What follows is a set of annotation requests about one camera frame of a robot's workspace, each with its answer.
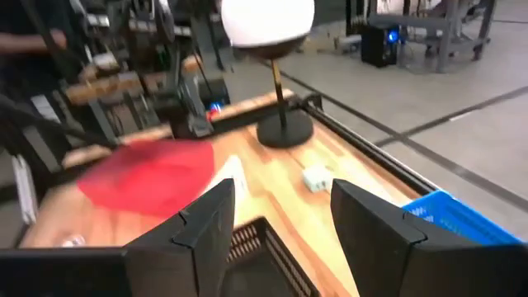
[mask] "black lamp base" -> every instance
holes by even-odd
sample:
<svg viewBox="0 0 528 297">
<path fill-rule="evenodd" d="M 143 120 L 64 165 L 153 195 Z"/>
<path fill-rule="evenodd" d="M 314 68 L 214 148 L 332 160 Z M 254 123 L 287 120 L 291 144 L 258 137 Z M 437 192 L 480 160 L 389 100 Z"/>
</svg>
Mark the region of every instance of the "black lamp base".
<svg viewBox="0 0 528 297">
<path fill-rule="evenodd" d="M 307 142 L 314 134 L 312 120 L 302 111 L 285 113 L 288 125 L 281 127 L 279 115 L 273 115 L 257 125 L 258 142 L 270 148 L 287 149 Z"/>
</svg>

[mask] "white lamp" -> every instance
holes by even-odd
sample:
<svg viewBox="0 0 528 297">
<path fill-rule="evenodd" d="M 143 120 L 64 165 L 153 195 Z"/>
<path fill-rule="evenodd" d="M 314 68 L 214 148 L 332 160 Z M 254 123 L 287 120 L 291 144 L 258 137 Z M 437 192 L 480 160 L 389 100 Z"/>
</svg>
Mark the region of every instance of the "white lamp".
<svg viewBox="0 0 528 297">
<path fill-rule="evenodd" d="M 222 0 L 221 13 L 234 48 L 271 60 L 279 114 L 258 123 L 258 140 L 274 148 L 304 143 L 314 133 L 314 126 L 303 112 L 286 112 L 276 60 L 299 46 L 310 32 L 314 0 Z"/>
</svg>

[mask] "lamp shade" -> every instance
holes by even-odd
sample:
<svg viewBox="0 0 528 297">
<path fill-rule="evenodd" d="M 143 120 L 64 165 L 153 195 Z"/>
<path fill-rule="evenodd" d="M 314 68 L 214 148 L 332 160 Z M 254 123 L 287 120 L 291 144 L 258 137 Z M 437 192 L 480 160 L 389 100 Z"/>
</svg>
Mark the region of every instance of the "lamp shade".
<svg viewBox="0 0 528 297">
<path fill-rule="evenodd" d="M 221 13 L 232 46 L 277 45 L 310 32 L 314 0 L 222 0 Z"/>
</svg>

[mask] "black computer tower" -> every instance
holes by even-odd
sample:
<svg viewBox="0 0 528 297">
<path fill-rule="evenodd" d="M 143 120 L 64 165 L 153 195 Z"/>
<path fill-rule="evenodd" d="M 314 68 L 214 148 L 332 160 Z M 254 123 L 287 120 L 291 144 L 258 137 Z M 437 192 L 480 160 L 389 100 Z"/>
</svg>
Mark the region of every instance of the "black computer tower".
<svg viewBox="0 0 528 297">
<path fill-rule="evenodd" d="M 398 26 L 364 26 L 361 30 L 361 61 L 377 68 L 395 65 L 398 33 Z"/>
</svg>

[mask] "lamp stand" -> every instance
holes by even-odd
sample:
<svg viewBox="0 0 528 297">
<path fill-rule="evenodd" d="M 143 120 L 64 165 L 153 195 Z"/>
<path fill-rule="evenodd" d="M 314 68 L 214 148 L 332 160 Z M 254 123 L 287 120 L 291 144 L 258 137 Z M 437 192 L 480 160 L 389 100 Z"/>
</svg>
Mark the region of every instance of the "lamp stand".
<svg viewBox="0 0 528 297">
<path fill-rule="evenodd" d="M 271 69 L 279 102 L 279 114 L 258 123 L 257 138 L 267 147 L 287 149 L 308 141 L 314 134 L 314 124 L 302 111 L 287 111 L 282 95 L 281 71 L 274 59 L 271 61 Z"/>
</svg>

